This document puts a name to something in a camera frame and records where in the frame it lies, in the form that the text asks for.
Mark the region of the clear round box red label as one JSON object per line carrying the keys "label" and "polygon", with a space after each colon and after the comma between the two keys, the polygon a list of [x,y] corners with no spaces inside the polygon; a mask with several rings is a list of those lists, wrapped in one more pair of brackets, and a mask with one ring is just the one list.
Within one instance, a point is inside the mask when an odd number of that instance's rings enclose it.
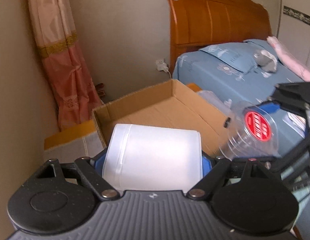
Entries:
{"label": "clear round box red label", "polygon": [[280,157],[275,120],[267,120],[252,103],[241,101],[235,104],[224,128],[220,152],[226,158]]}

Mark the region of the white plastic rectangular bottle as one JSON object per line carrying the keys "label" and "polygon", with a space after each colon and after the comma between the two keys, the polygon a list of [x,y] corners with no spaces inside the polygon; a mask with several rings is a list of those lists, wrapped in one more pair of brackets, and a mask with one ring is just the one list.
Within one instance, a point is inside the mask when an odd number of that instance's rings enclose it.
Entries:
{"label": "white plastic rectangular bottle", "polygon": [[189,191],[203,177],[198,131],[117,124],[102,177],[118,191]]}

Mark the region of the blue floral bedsheet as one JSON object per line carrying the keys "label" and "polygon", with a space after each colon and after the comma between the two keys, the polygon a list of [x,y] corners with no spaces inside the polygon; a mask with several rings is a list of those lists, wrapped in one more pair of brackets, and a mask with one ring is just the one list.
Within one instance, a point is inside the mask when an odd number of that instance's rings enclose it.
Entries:
{"label": "blue floral bedsheet", "polygon": [[[248,39],[243,42],[249,41],[276,55],[275,50],[267,41]],[[195,83],[203,90],[212,91],[229,107],[233,107],[241,101],[248,101],[256,105],[272,95],[275,85],[302,82],[299,76],[281,62],[277,64],[276,73],[264,72],[256,65],[247,74],[243,74],[200,49],[180,55],[177,58],[172,77],[185,85]]]}

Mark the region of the teal patchwork blanket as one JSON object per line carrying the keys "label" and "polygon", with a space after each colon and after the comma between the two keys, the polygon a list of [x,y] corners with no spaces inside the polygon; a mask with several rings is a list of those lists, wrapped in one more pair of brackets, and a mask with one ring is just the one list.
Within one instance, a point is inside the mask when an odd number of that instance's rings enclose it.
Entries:
{"label": "teal patchwork blanket", "polygon": [[72,163],[80,157],[94,157],[104,150],[93,121],[89,120],[58,132],[44,141],[43,160]]}

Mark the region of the grey plush toy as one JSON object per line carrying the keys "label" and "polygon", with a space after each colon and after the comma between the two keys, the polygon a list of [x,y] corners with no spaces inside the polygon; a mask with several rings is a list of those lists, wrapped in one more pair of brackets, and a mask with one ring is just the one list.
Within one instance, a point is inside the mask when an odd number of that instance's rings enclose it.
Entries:
{"label": "grey plush toy", "polygon": [[277,58],[269,53],[267,50],[256,50],[253,54],[256,64],[267,73],[276,73],[277,71]]}

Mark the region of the pink patterned cloth roll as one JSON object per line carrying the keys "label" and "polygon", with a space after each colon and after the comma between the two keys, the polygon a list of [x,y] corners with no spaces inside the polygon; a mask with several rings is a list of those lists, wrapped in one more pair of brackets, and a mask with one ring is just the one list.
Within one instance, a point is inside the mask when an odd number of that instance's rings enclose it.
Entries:
{"label": "pink patterned cloth roll", "polygon": [[275,36],[268,36],[267,42],[275,50],[278,59],[283,65],[305,82],[310,82],[310,71]]}

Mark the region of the blue floral pillow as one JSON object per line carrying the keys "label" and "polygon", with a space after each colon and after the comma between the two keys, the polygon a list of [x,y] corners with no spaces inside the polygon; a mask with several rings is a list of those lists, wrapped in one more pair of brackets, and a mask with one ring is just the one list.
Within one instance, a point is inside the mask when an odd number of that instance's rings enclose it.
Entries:
{"label": "blue floral pillow", "polygon": [[256,67],[253,56],[255,51],[263,49],[262,46],[249,41],[213,44],[200,50],[218,58],[243,74],[247,74]]}

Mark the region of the pink curtain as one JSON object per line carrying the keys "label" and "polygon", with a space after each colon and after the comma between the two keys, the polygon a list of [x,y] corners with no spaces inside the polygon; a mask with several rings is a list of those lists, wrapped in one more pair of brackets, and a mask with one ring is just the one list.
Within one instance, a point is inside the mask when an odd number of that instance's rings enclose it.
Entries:
{"label": "pink curtain", "polygon": [[44,71],[58,105],[61,130],[91,119],[102,105],[79,45],[69,0],[28,0]]}

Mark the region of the brown cardboard box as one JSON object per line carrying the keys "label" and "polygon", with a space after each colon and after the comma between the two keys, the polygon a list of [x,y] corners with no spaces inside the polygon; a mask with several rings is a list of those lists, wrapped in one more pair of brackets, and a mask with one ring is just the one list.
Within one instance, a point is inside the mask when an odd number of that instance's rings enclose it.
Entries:
{"label": "brown cardboard box", "polygon": [[201,134],[202,150],[215,157],[227,140],[227,117],[178,80],[143,88],[92,112],[98,136],[108,146],[116,124],[189,129]]}

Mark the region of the orange wooden headboard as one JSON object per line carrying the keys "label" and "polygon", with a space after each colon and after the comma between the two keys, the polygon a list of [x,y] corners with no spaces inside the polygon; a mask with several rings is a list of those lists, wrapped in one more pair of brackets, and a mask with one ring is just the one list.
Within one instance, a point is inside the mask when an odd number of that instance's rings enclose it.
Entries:
{"label": "orange wooden headboard", "polygon": [[167,0],[170,72],[177,58],[208,45],[264,40],[272,34],[267,10],[252,0]]}

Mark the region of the white wall charger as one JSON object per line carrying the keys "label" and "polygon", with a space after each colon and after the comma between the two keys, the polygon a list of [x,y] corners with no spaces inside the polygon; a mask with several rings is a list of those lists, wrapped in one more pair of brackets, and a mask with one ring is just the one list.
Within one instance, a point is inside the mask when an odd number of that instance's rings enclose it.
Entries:
{"label": "white wall charger", "polygon": [[168,67],[167,63],[165,62],[165,59],[156,60],[156,67],[157,67],[157,70],[159,72],[165,72],[165,73],[169,74],[170,79],[172,78],[171,73],[169,71],[169,67]]}

